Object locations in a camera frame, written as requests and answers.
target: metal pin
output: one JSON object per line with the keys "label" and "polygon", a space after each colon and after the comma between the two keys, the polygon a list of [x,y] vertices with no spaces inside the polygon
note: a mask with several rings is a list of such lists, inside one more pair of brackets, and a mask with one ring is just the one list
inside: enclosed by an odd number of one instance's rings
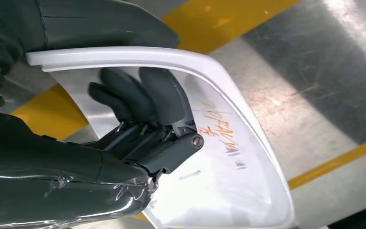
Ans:
{"label": "metal pin", "polygon": [[145,134],[146,129],[148,129],[148,125],[145,125],[145,126],[142,128],[142,130],[141,130],[141,132],[140,132],[140,136],[142,136],[142,135],[144,135],[144,134]]}
{"label": "metal pin", "polygon": [[162,139],[162,142],[165,142],[168,138],[169,138],[169,136],[171,135],[173,133],[173,130],[170,130],[169,132],[168,132],[168,134]]}
{"label": "metal pin", "polygon": [[116,129],[116,133],[118,133],[122,127],[122,125],[124,125],[124,122],[121,122],[120,125],[117,127]]}

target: screw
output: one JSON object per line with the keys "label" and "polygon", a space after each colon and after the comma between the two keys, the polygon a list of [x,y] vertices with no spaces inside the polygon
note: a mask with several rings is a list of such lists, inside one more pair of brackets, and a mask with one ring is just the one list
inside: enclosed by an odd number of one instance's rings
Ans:
{"label": "screw", "polygon": [[201,149],[204,145],[204,139],[200,135],[196,135],[192,138],[192,147],[195,149]]}

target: gray floor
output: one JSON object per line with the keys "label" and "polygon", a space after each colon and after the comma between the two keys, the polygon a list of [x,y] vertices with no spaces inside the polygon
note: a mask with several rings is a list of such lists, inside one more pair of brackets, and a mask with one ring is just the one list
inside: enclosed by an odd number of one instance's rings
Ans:
{"label": "gray floor", "polygon": [[[161,17],[184,0],[130,0]],[[258,117],[287,179],[366,142],[366,0],[302,0],[210,54]],[[16,66],[0,91],[11,112],[56,82]],[[94,140],[90,127],[68,140]],[[366,156],[292,191],[300,228],[366,208]],[[114,220],[79,228],[151,228]]]}

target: black rubber finger pad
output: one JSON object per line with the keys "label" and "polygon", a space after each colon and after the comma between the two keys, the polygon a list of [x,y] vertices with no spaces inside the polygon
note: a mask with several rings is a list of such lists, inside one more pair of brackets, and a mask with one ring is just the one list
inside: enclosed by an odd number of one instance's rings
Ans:
{"label": "black rubber finger pad", "polygon": [[100,79],[108,92],[111,92],[128,105],[137,121],[158,121],[152,99],[131,76],[117,68],[103,68]]}
{"label": "black rubber finger pad", "polygon": [[110,94],[107,89],[98,83],[89,84],[89,94],[97,102],[109,106],[120,121],[132,120],[133,116],[130,109],[119,98]]}
{"label": "black rubber finger pad", "polygon": [[140,68],[140,79],[155,101],[163,125],[170,125],[184,118],[182,98],[185,98],[186,95],[169,70],[142,67]]}

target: plastic wrap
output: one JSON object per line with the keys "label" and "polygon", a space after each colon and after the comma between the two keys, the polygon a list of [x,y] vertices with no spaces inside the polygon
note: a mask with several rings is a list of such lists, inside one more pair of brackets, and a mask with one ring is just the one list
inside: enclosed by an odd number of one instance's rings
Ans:
{"label": "plastic wrap", "polygon": [[148,176],[111,184],[66,171],[0,166],[0,229],[62,229],[141,212]]}

